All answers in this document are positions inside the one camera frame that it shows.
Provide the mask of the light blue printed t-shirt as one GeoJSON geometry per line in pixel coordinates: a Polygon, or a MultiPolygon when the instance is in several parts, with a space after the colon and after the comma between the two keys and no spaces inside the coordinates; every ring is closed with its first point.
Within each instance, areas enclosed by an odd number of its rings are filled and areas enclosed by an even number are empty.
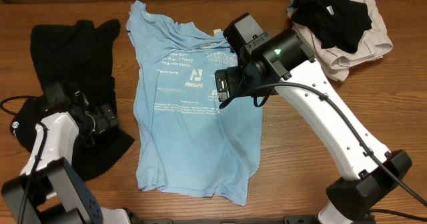
{"type": "Polygon", "coordinates": [[[260,164],[262,109],[249,97],[220,107],[214,74],[238,63],[223,34],[149,13],[141,1],[126,29],[139,65],[138,187],[245,205],[260,164]]]}

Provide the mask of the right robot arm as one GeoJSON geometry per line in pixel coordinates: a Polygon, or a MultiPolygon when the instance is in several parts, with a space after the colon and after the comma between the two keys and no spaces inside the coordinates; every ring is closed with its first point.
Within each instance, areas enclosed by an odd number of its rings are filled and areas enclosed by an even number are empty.
{"type": "Polygon", "coordinates": [[[328,203],[307,223],[373,223],[374,206],[412,166],[409,155],[391,151],[372,136],[335,92],[314,52],[295,31],[271,36],[258,27],[228,27],[224,37],[237,55],[236,67],[216,72],[222,105],[270,95],[291,103],[330,152],[340,178],[327,189],[328,203]]]}

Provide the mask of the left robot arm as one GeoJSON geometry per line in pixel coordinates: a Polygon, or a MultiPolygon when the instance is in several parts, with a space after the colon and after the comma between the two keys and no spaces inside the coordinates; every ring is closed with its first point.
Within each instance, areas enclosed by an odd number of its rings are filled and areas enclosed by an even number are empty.
{"type": "Polygon", "coordinates": [[[20,175],[1,196],[18,223],[130,223],[125,209],[103,208],[71,166],[79,142],[117,127],[109,104],[90,111],[86,96],[56,82],[43,89],[46,104],[36,124],[33,150],[20,175]]]}

